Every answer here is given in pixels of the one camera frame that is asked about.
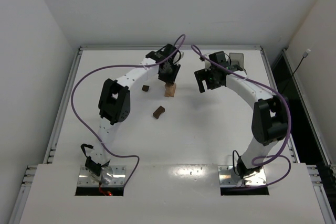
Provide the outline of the light wood rectangular block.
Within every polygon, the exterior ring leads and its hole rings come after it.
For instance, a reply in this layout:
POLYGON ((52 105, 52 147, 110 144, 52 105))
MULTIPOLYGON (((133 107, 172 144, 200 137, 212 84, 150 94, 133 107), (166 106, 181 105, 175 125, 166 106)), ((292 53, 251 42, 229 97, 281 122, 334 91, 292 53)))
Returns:
POLYGON ((176 89, 176 83, 166 83, 165 88, 166 90, 169 90, 170 92, 172 92, 176 89))

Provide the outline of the printed light wood plank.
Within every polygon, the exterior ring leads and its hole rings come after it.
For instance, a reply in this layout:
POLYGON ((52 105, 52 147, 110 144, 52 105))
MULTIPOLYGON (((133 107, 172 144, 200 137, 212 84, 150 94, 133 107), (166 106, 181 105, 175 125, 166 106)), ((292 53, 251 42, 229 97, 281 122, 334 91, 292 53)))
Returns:
POLYGON ((170 92, 165 92, 164 94, 165 97, 173 97, 172 94, 170 92))

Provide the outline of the smoky transparent plastic bin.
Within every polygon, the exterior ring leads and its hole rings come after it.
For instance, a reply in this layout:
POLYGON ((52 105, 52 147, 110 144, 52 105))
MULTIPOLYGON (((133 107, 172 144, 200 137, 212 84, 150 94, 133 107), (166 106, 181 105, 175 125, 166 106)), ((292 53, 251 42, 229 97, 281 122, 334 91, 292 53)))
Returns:
POLYGON ((236 52, 230 52, 229 53, 230 56, 230 61, 231 61, 231 65, 237 65, 240 68, 242 68, 244 71, 244 54, 243 53, 236 53, 236 52))

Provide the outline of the dark half-round wood block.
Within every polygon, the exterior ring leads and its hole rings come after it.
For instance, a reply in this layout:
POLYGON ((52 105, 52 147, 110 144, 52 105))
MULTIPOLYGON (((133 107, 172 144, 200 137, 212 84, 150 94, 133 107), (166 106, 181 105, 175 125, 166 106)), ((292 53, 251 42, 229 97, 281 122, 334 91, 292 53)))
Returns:
POLYGON ((142 86, 142 91, 144 91, 144 92, 148 92, 149 89, 150 89, 150 86, 147 86, 147 85, 142 86))

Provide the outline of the dark arch wood block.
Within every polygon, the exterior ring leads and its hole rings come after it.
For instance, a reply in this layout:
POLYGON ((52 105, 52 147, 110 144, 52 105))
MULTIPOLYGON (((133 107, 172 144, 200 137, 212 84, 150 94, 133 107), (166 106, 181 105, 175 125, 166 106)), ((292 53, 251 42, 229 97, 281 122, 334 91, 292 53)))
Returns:
POLYGON ((154 112, 153 112, 153 117, 158 119, 161 114, 165 112, 165 108, 163 106, 159 106, 154 112))

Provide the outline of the plain light wood plank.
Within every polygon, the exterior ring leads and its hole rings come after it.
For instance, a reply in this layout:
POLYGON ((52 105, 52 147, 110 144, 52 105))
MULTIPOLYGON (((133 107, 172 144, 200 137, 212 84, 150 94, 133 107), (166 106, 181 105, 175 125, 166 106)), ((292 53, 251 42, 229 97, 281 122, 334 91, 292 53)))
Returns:
POLYGON ((172 89, 171 97, 174 97, 174 96, 175 96, 175 91, 176 91, 176 87, 172 89))

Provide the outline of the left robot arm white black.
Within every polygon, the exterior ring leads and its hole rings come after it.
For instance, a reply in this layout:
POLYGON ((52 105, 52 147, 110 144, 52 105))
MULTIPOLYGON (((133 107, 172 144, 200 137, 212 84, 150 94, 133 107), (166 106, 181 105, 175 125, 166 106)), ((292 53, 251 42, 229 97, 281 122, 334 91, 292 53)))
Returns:
POLYGON ((149 52, 138 65, 129 65, 130 71, 123 76, 104 81, 98 102, 99 130, 93 132, 99 143, 81 145, 82 150, 91 150, 86 155, 85 167, 98 181, 106 183, 106 177, 112 173, 107 155, 117 157, 117 154, 108 148, 108 144, 114 140, 119 126, 131 112, 131 92, 153 76, 165 84, 174 84, 182 57, 179 47, 166 44, 157 51, 149 52))

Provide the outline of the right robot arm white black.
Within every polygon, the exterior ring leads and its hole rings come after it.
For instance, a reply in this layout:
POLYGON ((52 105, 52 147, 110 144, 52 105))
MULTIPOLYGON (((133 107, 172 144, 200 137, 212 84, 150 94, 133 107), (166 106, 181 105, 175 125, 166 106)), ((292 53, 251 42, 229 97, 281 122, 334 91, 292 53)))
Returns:
POLYGON ((208 56, 197 47, 194 51, 204 62, 204 68, 194 73, 199 91, 226 87, 253 111, 253 138, 245 152, 233 161, 232 172, 242 180, 282 156, 291 131, 287 99, 273 88, 249 78, 241 63, 233 61, 223 51, 208 56))

